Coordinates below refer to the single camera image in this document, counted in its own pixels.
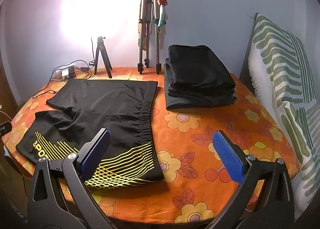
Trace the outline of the black shorts with yellow stripes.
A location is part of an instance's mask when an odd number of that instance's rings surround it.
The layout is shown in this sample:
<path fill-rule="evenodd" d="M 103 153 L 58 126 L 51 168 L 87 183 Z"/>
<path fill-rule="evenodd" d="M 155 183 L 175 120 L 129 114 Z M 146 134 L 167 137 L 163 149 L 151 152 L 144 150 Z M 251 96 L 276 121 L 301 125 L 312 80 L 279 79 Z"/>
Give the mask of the black shorts with yellow stripes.
<path fill-rule="evenodd" d="M 48 111 L 35 114 L 17 151 L 31 163 L 42 156 L 60 160 L 106 128 L 111 143 L 87 186 L 112 189 L 162 180 L 151 129 L 156 90 L 155 81 L 72 79 L 47 100 Z"/>

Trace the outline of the orange floral bedsheet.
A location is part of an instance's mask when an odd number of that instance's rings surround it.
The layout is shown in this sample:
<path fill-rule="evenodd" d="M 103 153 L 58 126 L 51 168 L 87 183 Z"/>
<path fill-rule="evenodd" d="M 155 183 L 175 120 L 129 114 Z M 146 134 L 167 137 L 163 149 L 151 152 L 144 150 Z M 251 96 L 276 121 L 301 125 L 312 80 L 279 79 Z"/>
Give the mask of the orange floral bedsheet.
<path fill-rule="evenodd" d="M 222 130 L 246 154 L 262 161 L 282 158 L 293 178 L 300 165 L 278 125 L 258 99 L 236 80 L 235 104 L 169 111 L 164 77 L 153 69 L 115 68 L 118 80 L 157 81 L 152 131 L 164 180 L 120 189 L 91 189 L 106 215 L 146 224 L 185 224 L 218 215 L 237 187 L 212 144 Z"/>

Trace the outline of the white power strip with adapter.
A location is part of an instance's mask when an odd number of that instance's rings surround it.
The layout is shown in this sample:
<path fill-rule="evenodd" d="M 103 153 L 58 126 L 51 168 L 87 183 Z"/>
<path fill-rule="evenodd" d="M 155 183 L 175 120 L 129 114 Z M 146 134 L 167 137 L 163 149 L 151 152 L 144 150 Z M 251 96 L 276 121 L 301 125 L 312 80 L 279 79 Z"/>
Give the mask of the white power strip with adapter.
<path fill-rule="evenodd" d="M 58 69 L 54 72 L 53 79 L 54 80 L 68 80 L 76 77 L 75 67 L 67 66 L 63 69 Z"/>

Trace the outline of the stack of folded black pants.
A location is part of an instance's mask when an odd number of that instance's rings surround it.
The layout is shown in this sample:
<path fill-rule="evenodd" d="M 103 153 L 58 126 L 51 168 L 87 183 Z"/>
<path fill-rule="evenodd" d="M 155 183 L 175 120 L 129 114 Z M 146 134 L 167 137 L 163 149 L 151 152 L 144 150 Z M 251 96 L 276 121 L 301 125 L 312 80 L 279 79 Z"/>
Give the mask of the stack of folded black pants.
<path fill-rule="evenodd" d="M 167 110 L 214 108 L 236 102 L 235 81 L 208 46 L 174 44 L 168 53 L 164 66 Z"/>

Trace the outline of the green striped white pillow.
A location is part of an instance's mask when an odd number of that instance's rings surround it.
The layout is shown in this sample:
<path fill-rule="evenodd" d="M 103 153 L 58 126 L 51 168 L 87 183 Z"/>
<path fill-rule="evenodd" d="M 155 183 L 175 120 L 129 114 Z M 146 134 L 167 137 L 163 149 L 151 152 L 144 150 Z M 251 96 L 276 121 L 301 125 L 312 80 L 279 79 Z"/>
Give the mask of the green striped white pillow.
<path fill-rule="evenodd" d="M 300 165 L 292 183 L 298 218 L 319 190 L 319 103 L 310 63 L 298 37 L 256 13 L 248 68 L 258 99 Z"/>

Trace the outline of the small black tripod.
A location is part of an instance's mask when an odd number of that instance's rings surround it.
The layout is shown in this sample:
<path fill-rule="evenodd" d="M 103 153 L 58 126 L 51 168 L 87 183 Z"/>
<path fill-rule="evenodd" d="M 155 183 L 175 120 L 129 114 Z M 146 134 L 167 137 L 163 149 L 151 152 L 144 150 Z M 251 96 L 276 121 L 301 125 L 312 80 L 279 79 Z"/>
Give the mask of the small black tripod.
<path fill-rule="evenodd" d="M 112 78 L 112 74 L 111 74 L 112 65 L 111 65 L 110 59 L 108 57 L 106 47 L 104 45 L 104 39 L 105 39 L 105 37 L 102 37 L 102 36 L 99 36 L 97 38 L 97 48 L 96 48 L 95 56 L 94 56 L 94 74 L 95 75 L 97 74 L 99 55 L 101 55 L 106 72 L 107 72 L 107 75 L 111 79 Z"/>

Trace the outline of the large silver tripod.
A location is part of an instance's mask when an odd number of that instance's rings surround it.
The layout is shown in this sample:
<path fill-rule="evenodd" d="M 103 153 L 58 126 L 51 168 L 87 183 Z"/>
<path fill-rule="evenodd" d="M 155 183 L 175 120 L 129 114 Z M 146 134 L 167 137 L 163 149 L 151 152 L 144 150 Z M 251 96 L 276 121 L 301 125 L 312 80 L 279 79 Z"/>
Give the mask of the large silver tripod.
<path fill-rule="evenodd" d="M 156 73 L 162 71 L 162 64 L 159 61 L 159 29 L 160 5 L 157 0 L 140 0 L 139 20 L 138 20 L 138 47 L 139 62 L 138 72 L 143 73 L 144 68 L 149 68 L 149 45 L 150 28 L 153 27 L 156 42 Z"/>

